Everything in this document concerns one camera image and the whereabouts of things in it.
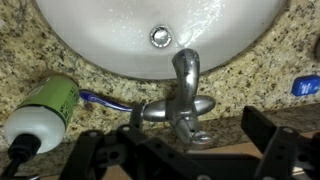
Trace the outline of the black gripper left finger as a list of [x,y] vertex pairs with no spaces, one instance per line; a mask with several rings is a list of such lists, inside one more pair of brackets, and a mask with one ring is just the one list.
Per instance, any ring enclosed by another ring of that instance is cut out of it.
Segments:
[[144,106],[140,103],[135,103],[132,107],[129,124],[141,130],[143,127],[143,109]]

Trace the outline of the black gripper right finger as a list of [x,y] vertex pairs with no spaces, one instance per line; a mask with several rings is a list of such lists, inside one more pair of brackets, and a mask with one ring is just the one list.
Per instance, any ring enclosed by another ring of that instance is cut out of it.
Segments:
[[241,129],[263,154],[276,152],[278,127],[254,106],[245,106]]

